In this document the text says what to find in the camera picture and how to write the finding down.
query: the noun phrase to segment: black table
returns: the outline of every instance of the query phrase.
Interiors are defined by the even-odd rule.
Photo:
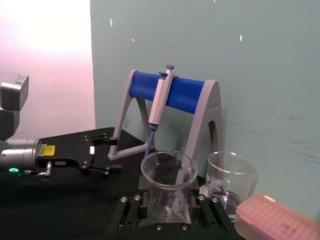
[[[112,136],[113,127],[43,138],[43,141],[72,141],[80,136]],[[118,149],[142,144],[122,131]],[[94,161],[110,161],[110,147],[95,147]],[[144,152],[112,161],[121,173],[106,179],[83,177],[75,168],[53,168],[51,178],[37,182],[32,176],[19,177],[0,172],[1,240],[85,240],[101,239],[120,196],[133,196],[138,189]]]

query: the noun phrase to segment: glass beaker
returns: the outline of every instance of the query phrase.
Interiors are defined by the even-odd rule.
[[[207,159],[206,196],[219,197],[229,218],[234,219],[237,206],[248,197],[255,168],[234,152],[212,152]]]
[[[190,184],[197,178],[196,163],[178,151],[157,151],[143,159],[141,171],[148,180],[147,219],[143,225],[190,224]]]

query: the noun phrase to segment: yellow label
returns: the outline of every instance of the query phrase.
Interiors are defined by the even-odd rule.
[[[55,148],[56,148],[55,145],[47,145],[47,146],[45,146],[44,155],[45,156],[53,156],[53,155],[55,155]]]

